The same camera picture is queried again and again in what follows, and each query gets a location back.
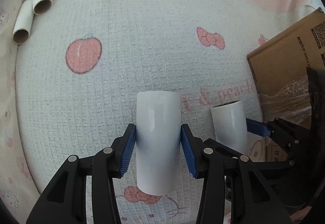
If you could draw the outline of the white paper tube pair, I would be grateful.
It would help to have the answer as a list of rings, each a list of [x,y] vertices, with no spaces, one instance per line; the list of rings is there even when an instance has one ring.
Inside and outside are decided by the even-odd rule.
[[[178,93],[137,94],[137,186],[149,195],[176,190],[180,160],[181,102]]]
[[[248,154],[247,125],[242,102],[228,102],[210,110],[217,142]]]

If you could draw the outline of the brown cardboard box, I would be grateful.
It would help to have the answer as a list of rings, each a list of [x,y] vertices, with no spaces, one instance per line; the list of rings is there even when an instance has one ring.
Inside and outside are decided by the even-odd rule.
[[[263,121],[275,118],[309,129],[308,68],[324,70],[324,12],[319,8],[247,56]]]

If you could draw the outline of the pink white Hello Kitty blanket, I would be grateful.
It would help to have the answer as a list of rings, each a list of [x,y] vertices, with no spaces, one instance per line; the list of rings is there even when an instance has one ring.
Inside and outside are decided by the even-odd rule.
[[[214,136],[210,109],[262,112],[247,55],[321,0],[53,0],[18,48],[16,103],[32,180],[96,154],[135,122],[137,93],[179,93],[182,122]]]

